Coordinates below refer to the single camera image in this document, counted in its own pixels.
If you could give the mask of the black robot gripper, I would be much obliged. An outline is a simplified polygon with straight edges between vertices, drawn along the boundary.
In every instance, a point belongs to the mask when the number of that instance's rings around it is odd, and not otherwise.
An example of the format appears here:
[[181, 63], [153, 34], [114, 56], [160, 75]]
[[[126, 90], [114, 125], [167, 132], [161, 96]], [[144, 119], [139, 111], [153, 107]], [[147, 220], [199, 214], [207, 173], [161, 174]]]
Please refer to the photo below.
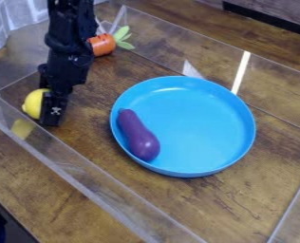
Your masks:
[[38, 66], [40, 88], [52, 89], [42, 94], [38, 118], [42, 125], [62, 124], [69, 98], [57, 96], [54, 92], [58, 95], [69, 95], [76, 85], [86, 83], [93, 61], [94, 54], [88, 48], [76, 52], [49, 50], [48, 62]]

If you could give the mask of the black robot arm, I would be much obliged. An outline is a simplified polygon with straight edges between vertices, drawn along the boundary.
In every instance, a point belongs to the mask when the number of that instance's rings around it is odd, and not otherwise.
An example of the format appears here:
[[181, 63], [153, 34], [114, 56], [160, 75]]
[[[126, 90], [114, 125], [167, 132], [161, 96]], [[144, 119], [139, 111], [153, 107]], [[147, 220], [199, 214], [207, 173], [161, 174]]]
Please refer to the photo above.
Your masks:
[[60, 126], [73, 87], [85, 84], [94, 61], [90, 42], [98, 24], [94, 18], [93, 0], [48, 0], [49, 30], [45, 44], [49, 46], [48, 63], [38, 66], [42, 94], [38, 122]]

